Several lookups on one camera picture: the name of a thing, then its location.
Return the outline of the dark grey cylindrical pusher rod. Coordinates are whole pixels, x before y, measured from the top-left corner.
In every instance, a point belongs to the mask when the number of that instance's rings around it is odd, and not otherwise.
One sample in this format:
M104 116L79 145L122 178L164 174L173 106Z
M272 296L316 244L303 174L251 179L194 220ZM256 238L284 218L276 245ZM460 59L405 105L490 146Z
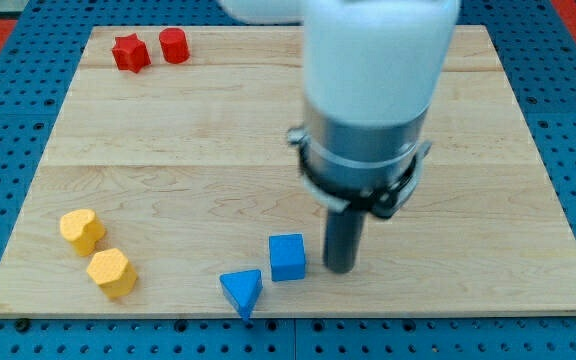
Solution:
M338 274L350 272L356 263L366 213L346 208L327 211L323 263Z

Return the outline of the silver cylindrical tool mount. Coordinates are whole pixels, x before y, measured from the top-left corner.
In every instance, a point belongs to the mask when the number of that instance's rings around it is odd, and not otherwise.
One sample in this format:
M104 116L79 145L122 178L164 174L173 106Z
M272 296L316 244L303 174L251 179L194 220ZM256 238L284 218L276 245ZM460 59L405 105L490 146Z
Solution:
M404 120L344 122L304 104L304 122L287 131L306 189L332 213L391 218L412 196L431 143L419 136L425 112Z

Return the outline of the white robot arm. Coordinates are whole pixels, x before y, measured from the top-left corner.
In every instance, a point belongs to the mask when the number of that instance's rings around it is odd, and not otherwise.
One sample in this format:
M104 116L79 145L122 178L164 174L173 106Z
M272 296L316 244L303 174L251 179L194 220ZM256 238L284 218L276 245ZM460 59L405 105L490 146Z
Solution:
M418 186L420 134L459 0L220 0L247 24L303 26L303 122L289 130L306 188L327 210L324 265L355 265L367 215L392 217Z

